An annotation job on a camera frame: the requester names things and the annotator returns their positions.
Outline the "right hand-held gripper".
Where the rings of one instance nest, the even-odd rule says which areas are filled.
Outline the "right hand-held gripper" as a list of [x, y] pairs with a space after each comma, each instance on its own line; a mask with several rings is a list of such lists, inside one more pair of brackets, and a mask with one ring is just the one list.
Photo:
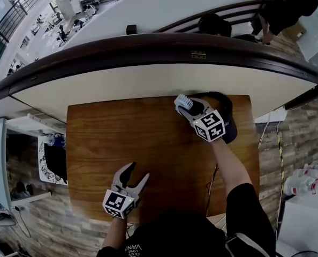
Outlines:
[[[185, 117], [189, 123], [192, 123], [196, 134], [206, 142], [213, 142], [214, 140], [222, 137], [225, 134], [225, 125], [219, 112], [214, 110], [206, 114], [206, 111], [211, 108], [207, 101], [194, 97], [192, 97], [191, 100], [193, 103], [191, 107], [191, 114], [190, 111], [186, 110], [184, 107], [176, 107], [176, 111]], [[193, 115], [204, 116], [195, 120]]]

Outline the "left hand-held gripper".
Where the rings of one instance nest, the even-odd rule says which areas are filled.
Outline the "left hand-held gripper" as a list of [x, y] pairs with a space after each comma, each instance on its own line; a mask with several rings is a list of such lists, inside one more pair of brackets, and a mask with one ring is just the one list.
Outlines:
[[128, 187], [127, 183], [135, 166], [136, 162], [131, 162], [119, 169], [114, 175], [110, 189], [105, 193], [102, 206], [105, 212], [113, 217], [126, 219], [140, 202], [140, 193], [150, 173], [147, 173], [135, 187]]

